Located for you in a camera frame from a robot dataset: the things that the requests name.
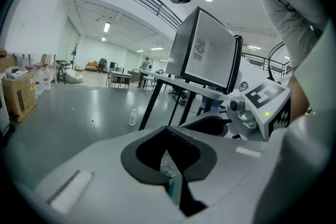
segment cardboard box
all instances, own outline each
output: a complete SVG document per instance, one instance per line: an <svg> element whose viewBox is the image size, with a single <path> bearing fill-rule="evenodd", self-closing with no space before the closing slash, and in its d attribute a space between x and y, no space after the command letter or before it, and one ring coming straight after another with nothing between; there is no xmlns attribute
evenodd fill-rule
<svg viewBox="0 0 336 224"><path fill-rule="evenodd" d="M0 57L0 73L4 73L8 67L17 67L16 56Z"/></svg>
<svg viewBox="0 0 336 224"><path fill-rule="evenodd" d="M36 106L32 73L18 79L3 79L2 88L9 117L21 122Z"/></svg>

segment orange couch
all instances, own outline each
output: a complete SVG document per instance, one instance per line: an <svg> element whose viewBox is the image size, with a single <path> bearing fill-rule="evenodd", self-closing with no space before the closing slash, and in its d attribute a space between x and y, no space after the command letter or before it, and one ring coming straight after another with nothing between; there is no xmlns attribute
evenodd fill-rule
<svg viewBox="0 0 336 224"><path fill-rule="evenodd" d="M96 61L88 62L85 69L90 70L90 71L97 71L98 70L98 62L96 62Z"/></svg>

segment white desk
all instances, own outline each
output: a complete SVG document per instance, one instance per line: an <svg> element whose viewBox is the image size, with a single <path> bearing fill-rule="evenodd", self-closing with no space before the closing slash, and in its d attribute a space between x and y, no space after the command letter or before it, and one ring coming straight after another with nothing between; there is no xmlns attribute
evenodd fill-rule
<svg viewBox="0 0 336 224"><path fill-rule="evenodd" d="M195 85L195 84L190 84L190 83L187 83L185 81L181 81L180 79L169 78L167 76L160 75L160 74L153 73L153 72L146 71L146 70L142 70L142 69L137 69L137 71L142 72L144 74L147 74L149 76L158 78L158 82L156 83L155 89L153 91L151 100L150 100L150 102L147 106L146 112L143 116L143 119L142 119L142 122L140 124L139 130L143 130L145 128L147 120L148 120L148 118L149 118L149 116L152 112L153 106L155 104L155 101L156 101L156 99L157 99L157 97L160 93L160 89L161 89L162 84L175 85L175 86L178 86L180 88L180 92L179 92L177 102L175 104L175 108L173 110L173 114L172 114L170 122L172 121L172 118L174 116L177 104L178 104L180 96L181 96L182 89L186 89L186 90L190 91L188 101L187 101L187 104L185 105L185 108L184 108L183 114L181 116L179 125L181 125L185 122L185 120L188 116L190 107L192 105L192 102L193 102L196 94L200 94L202 96L208 97L208 101L206 102L204 112L208 112L208 111L211 110L211 106L212 106L212 103L213 103L214 100L224 101L224 100L228 99L228 97L221 92L217 92L217 91L214 91L214 90L203 88L202 86L198 86L198 85Z"/></svg>
<svg viewBox="0 0 336 224"><path fill-rule="evenodd" d="M114 77L117 78L118 88L119 88L119 84L120 84L119 78L125 78L125 88L126 88L126 84L128 85L128 88L130 87L130 79L131 79L131 76L132 76L131 74L111 71L110 75L111 75L111 80L110 80L111 88L113 86L113 78Z"/></svg>

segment sticker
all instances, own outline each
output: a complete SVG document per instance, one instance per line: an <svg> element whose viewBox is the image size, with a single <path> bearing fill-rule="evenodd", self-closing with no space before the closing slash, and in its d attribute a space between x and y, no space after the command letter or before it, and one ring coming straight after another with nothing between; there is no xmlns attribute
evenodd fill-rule
<svg viewBox="0 0 336 224"><path fill-rule="evenodd" d="M269 103L285 91L284 88L270 82L264 82L245 95L257 109Z"/></svg>
<svg viewBox="0 0 336 224"><path fill-rule="evenodd" d="M20 104L20 108L21 108L21 112L25 111L25 106L23 105L23 99L22 99L22 93L21 90L17 91L17 98L19 100L19 104Z"/></svg>
<svg viewBox="0 0 336 224"><path fill-rule="evenodd" d="M269 136L271 133L279 128L285 128L290 123L290 98L286 104L282 107L279 113L274 117L273 120L268 124Z"/></svg>
<svg viewBox="0 0 336 224"><path fill-rule="evenodd" d="M205 52L205 45L206 42L202 40L201 38L197 39L197 43L195 46L195 51L194 51L194 58L198 60L202 60L203 58L203 53Z"/></svg>
<svg viewBox="0 0 336 224"><path fill-rule="evenodd" d="M239 85L239 92L245 91L248 89L248 84L246 81L243 81L240 85Z"/></svg>

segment black cable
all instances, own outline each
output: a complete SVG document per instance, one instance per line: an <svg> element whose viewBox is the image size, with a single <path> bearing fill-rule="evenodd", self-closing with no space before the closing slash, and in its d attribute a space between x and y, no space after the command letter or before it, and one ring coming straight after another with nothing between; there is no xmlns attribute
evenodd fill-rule
<svg viewBox="0 0 336 224"><path fill-rule="evenodd" d="M269 77L268 79L270 79L271 81L274 81L274 78L273 78L273 75L272 75L272 72L271 72L271 66L270 66L270 61L271 61L271 58L272 56L275 54L275 52L280 49L281 47L283 47L285 45L285 43L282 41L281 43L279 43L278 45L276 45L268 54L268 74L269 74Z"/></svg>

